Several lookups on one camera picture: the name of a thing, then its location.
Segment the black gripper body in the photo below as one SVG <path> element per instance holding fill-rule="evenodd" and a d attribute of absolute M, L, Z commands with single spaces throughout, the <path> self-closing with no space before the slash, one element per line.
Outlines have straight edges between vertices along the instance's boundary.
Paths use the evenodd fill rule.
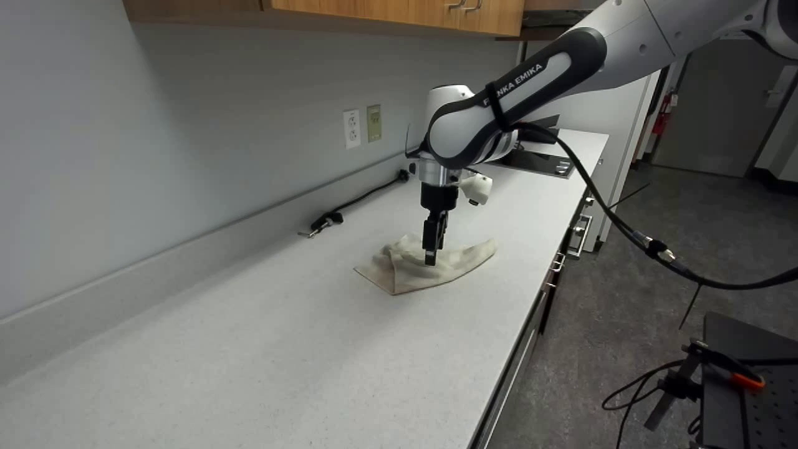
<path fill-rule="evenodd" d="M 427 208 L 425 220 L 425 248 L 441 248 L 447 233 L 449 211 L 456 206 L 460 197 L 460 171 L 441 167 L 431 156 L 419 158 L 421 180 L 421 206 Z"/>

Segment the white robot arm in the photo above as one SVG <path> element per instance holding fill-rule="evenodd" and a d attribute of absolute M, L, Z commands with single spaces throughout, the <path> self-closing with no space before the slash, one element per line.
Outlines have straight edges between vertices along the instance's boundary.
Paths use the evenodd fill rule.
<path fill-rule="evenodd" d="M 434 87 L 419 143 L 425 261 L 434 264 L 444 248 L 460 171 L 500 158 L 526 115 L 566 94 L 633 81 L 733 32 L 797 60 L 798 0 L 605 0 L 479 92 L 467 85 Z"/>

